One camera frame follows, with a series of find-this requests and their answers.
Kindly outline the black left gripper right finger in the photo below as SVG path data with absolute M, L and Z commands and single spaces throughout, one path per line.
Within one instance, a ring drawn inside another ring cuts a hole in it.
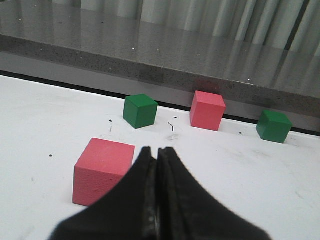
M 158 151 L 157 204 L 161 240 L 270 239 L 211 196 L 171 147 Z

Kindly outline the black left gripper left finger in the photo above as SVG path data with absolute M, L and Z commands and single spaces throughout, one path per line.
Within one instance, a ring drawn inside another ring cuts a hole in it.
M 155 240 L 156 165 L 150 147 L 100 200 L 62 221 L 51 240 Z

